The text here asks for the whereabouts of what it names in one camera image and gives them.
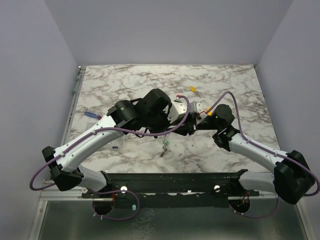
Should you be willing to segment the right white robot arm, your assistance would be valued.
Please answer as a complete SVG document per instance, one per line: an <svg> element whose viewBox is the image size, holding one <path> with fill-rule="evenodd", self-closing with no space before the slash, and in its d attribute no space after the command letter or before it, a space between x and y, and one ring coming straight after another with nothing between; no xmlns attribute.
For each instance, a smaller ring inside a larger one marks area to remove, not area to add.
<svg viewBox="0 0 320 240"><path fill-rule="evenodd" d="M267 170L241 172L229 184L234 195L240 196L247 190L270 192L294 205L315 184L316 180L300 152L293 150L288 153L250 140L233 127L235 117L228 105L220 104L208 115L202 105L197 103L194 111L198 130L215 130L212 138L219 148L240 154Z"/></svg>

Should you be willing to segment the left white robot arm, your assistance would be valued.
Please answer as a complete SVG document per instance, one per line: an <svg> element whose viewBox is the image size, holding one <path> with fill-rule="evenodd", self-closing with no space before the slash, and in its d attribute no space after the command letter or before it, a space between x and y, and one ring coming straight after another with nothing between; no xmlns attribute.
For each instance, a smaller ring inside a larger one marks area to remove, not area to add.
<svg viewBox="0 0 320 240"><path fill-rule="evenodd" d="M71 142L43 149L54 184L60 191L82 187L106 197L111 190L106 173L82 166L83 161L126 134L142 137L169 134L184 123L190 110L187 97L177 95L171 100L159 88L143 98L118 101L98 123Z"/></svg>

